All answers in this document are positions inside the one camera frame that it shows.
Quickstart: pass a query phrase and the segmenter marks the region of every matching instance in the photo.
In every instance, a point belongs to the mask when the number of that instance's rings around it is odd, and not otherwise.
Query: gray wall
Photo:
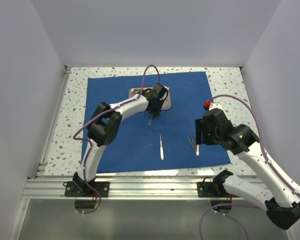
[[[300,0],[281,1],[243,79],[268,151],[300,184]]]
[[[0,0],[0,240],[38,167],[63,73],[31,2]]]
[[[64,65],[243,66],[280,0],[31,0]]]

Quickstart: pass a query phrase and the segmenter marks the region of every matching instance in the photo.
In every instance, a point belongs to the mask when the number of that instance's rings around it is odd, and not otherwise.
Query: purple cable
[[[236,203],[223,203],[223,204],[219,204],[219,205],[214,205],[214,206],[211,206],[209,207],[205,212],[204,214],[201,216],[200,218],[200,222],[199,222],[199,234],[200,234],[200,238],[201,240],[204,240],[204,237],[202,235],[202,230],[201,230],[201,226],[202,226],[202,222],[204,220],[204,217],[207,215],[207,213],[215,208],[215,207],[223,207],[223,206],[238,206],[238,207],[245,207],[245,208],[251,208],[251,209],[258,209],[257,206],[253,206],[253,205],[244,205],[244,204],[236,204]],[[225,215],[226,217],[236,221],[241,227],[242,229],[244,230],[244,233],[245,233],[245,236],[246,236],[246,239],[249,240],[249,236],[248,236],[248,232],[247,232],[247,229],[245,228],[245,226],[239,221],[237,220],[236,218],[234,218],[233,216],[230,216],[228,214]]]
[[[232,98],[232,99],[235,99],[237,101],[239,101],[240,103],[242,103],[243,105],[245,105],[245,107],[250,111],[254,121],[255,121],[255,125],[256,125],[256,128],[258,130],[258,133],[259,133],[259,138],[260,138],[260,148],[261,148],[261,152],[266,160],[266,162],[269,164],[270,168],[274,171],[274,173],[277,175],[277,177],[285,184],[287,185],[287,187],[292,191],[294,192],[298,197],[300,197],[300,193],[299,192],[295,192],[295,189],[293,186],[290,185],[290,183],[285,180],[284,177],[281,176],[281,174],[277,171],[277,169],[275,168],[275,166],[272,164],[272,163],[269,163],[269,158],[268,158],[268,154],[266,153],[266,149],[265,149],[265,145],[264,145],[264,141],[263,141],[263,135],[262,135],[262,131],[261,131],[261,127],[260,127],[260,124],[259,124],[259,121],[257,119],[257,117],[255,116],[252,108],[247,104],[245,103],[243,100],[241,100],[240,98],[236,97],[236,96],[232,96],[232,95],[228,95],[228,94],[220,94],[220,95],[217,95],[217,96],[214,96],[213,98],[211,98],[209,101],[211,102],[212,100],[216,99],[216,98],[220,98],[220,97],[228,97],[228,98]]]
[[[160,83],[160,73],[159,73],[158,68],[157,68],[155,65],[152,65],[152,64],[149,65],[149,66],[147,66],[147,67],[145,68],[144,72],[143,72],[142,82],[141,82],[141,90],[140,90],[139,95],[137,96],[136,99],[140,98],[140,96],[141,96],[141,94],[142,94],[142,92],[143,92],[143,90],[144,90],[145,81],[146,81],[146,73],[147,73],[148,68],[150,68],[150,67],[154,67],[154,69],[156,70],[156,73],[158,74],[158,81],[159,81],[159,83]]]
[[[145,79],[146,79],[146,71],[147,71],[147,69],[148,69],[149,67],[154,67],[154,68],[155,68],[155,70],[156,70],[156,72],[157,72],[157,74],[158,74],[159,83],[160,83],[160,74],[159,74],[159,71],[158,71],[158,69],[156,68],[156,66],[154,66],[154,65],[149,65],[149,66],[147,66],[147,67],[145,68],[144,73],[143,73],[143,76],[142,76],[141,90],[140,90],[140,93],[139,93],[139,95],[137,96],[136,99],[138,99],[138,98],[140,97],[140,95],[141,95],[141,93],[142,93],[142,91],[143,91],[143,89],[144,89],[144,84],[145,84]],[[98,202],[98,205],[97,205],[94,209],[92,209],[92,210],[90,210],[90,211],[83,211],[83,212],[82,212],[83,214],[90,214],[90,213],[93,213],[94,211],[96,211],[96,210],[99,208],[99,206],[100,206],[100,204],[101,204],[101,195],[100,195],[100,192],[98,192],[93,186],[91,186],[91,185],[88,183],[87,177],[86,177],[86,164],[87,164],[88,156],[89,156],[90,151],[91,151],[92,146],[93,146],[93,145],[92,145],[92,142],[91,142],[90,139],[88,139],[88,138],[77,137],[77,136],[78,136],[78,134],[79,134],[83,129],[85,129],[87,126],[89,126],[90,124],[92,124],[92,123],[93,123],[95,120],[97,120],[98,118],[100,118],[100,117],[102,117],[103,115],[105,115],[105,114],[107,114],[107,113],[110,113],[110,112],[112,112],[112,111],[114,111],[114,110],[116,110],[116,109],[118,109],[118,108],[120,108],[120,107],[122,107],[122,106],[124,106],[124,105],[126,105],[126,104],[132,103],[132,102],[134,102],[134,101],[135,101],[134,98],[133,98],[133,99],[130,99],[130,100],[127,100],[127,101],[121,103],[119,106],[116,106],[116,107],[114,107],[114,108],[110,108],[110,109],[108,109],[108,110],[106,110],[106,111],[103,111],[103,112],[99,113],[99,114],[96,115],[95,117],[91,118],[91,119],[90,119],[86,124],[84,124],[78,131],[76,131],[75,134],[74,134],[73,137],[72,137],[74,140],[87,141],[87,142],[90,144],[90,148],[88,149],[88,151],[87,151],[87,153],[86,153],[86,155],[85,155],[85,157],[84,157],[84,160],[83,160],[83,178],[84,178],[84,183],[88,186],[88,188],[90,188],[92,191],[94,191],[94,192],[98,195],[98,197],[99,197],[99,199],[100,199],[99,202]]]

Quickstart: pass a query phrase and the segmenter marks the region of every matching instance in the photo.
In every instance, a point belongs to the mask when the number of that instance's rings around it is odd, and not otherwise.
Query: purple hose
[[[209,101],[211,102],[212,100],[216,99],[216,98],[220,98],[220,97],[228,97],[228,98],[232,98],[232,99],[235,99],[237,101],[239,101],[240,103],[242,103],[243,105],[245,105],[245,107],[250,111],[254,121],[255,121],[255,125],[256,125],[256,128],[258,130],[258,133],[259,133],[259,138],[260,138],[260,148],[261,148],[261,152],[266,160],[266,162],[269,164],[270,168],[274,171],[274,173],[277,175],[277,177],[285,184],[287,185],[287,187],[292,191],[292,192],[295,192],[295,189],[293,186],[290,185],[290,183],[284,179],[284,177],[281,176],[281,174],[277,171],[277,169],[275,168],[275,166],[272,164],[272,163],[269,163],[269,158],[268,158],[268,154],[266,153],[266,149],[265,149],[265,145],[264,145],[264,141],[263,141],[263,135],[262,135],[262,130],[261,130],[261,127],[260,127],[260,124],[259,124],[259,121],[257,119],[257,117],[255,116],[252,108],[247,104],[245,103],[243,100],[241,100],[240,98],[236,97],[236,96],[232,96],[232,95],[228,95],[228,94],[220,94],[220,95],[217,95],[217,96],[214,96],[213,98],[211,98]]]
[[[215,207],[223,207],[223,206],[238,206],[238,207],[245,207],[245,208],[251,208],[251,209],[258,209],[257,206],[253,206],[253,205],[244,205],[244,204],[236,204],[236,203],[223,203],[223,204],[219,204],[219,205],[214,205],[214,206],[211,206],[209,207],[205,212],[204,214],[201,216],[200,218],[200,222],[199,222],[199,234],[200,234],[200,238],[201,240],[204,240],[204,237],[202,235],[202,230],[201,230],[201,226],[202,226],[202,222],[204,220],[204,217],[207,215],[207,213],[215,208]],[[244,233],[245,233],[245,236],[246,236],[246,239],[249,240],[249,235],[248,235],[248,232],[247,232],[247,229],[245,228],[245,226],[239,221],[237,220],[236,218],[234,218],[233,216],[230,216],[228,214],[225,215],[226,217],[236,221],[244,230]]]
[[[143,89],[144,89],[145,80],[146,80],[146,72],[147,72],[147,69],[148,69],[149,67],[154,67],[154,68],[155,68],[155,70],[156,70],[156,72],[157,72],[157,74],[158,74],[159,83],[160,83],[160,74],[159,74],[159,71],[158,71],[158,69],[156,68],[156,66],[154,66],[154,65],[149,65],[149,66],[147,66],[147,67],[145,68],[144,72],[143,72],[143,76],[142,76],[142,84],[141,84],[141,90],[140,90],[140,93],[139,93],[139,95],[137,96],[136,99],[138,99],[138,98],[140,97],[140,95],[141,95],[141,93],[142,93],[142,91],[143,91]],[[74,139],[74,140],[87,141],[87,142],[90,144],[90,148],[88,149],[87,153],[85,154],[85,157],[84,157],[84,160],[83,160],[83,178],[84,178],[84,183],[88,186],[88,188],[90,188],[92,191],[94,191],[94,192],[98,195],[98,197],[99,197],[99,199],[100,199],[99,202],[98,202],[98,205],[97,205],[94,209],[92,209],[92,210],[90,210],[90,211],[83,211],[83,212],[82,212],[83,214],[90,214],[90,213],[93,213],[94,211],[96,211],[96,210],[99,208],[99,206],[100,206],[100,204],[101,204],[101,195],[100,195],[100,192],[98,192],[93,186],[91,186],[91,185],[88,183],[87,177],[86,177],[86,164],[87,164],[88,156],[89,156],[89,154],[90,154],[90,152],[91,152],[91,149],[92,149],[92,146],[93,146],[93,145],[92,145],[92,142],[91,142],[90,139],[88,139],[88,138],[77,137],[77,136],[78,136],[78,134],[79,134],[83,129],[85,129],[87,126],[89,126],[90,124],[92,124],[92,123],[93,123],[95,120],[97,120],[98,118],[102,117],[103,115],[105,115],[105,114],[107,114],[107,113],[110,113],[110,112],[112,112],[112,111],[118,109],[119,107],[122,107],[122,106],[124,106],[124,105],[126,105],[126,104],[132,103],[132,102],[134,102],[134,101],[135,101],[135,99],[127,100],[127,101],[121,103],[119,106],[116,106],[116,107],[114,107],[114,108],[111,108],[111,109],[108,109],[108,110],[106,110],[106,111],[103,111],[103,112],[99,113],[98,115],[96,115],[95,117],[93,117],[91,120],[89,120],[86,124],[84,124],[84,125],[83,125],[78,131],[76,131],[75,134],[73,135],[73,139]]]

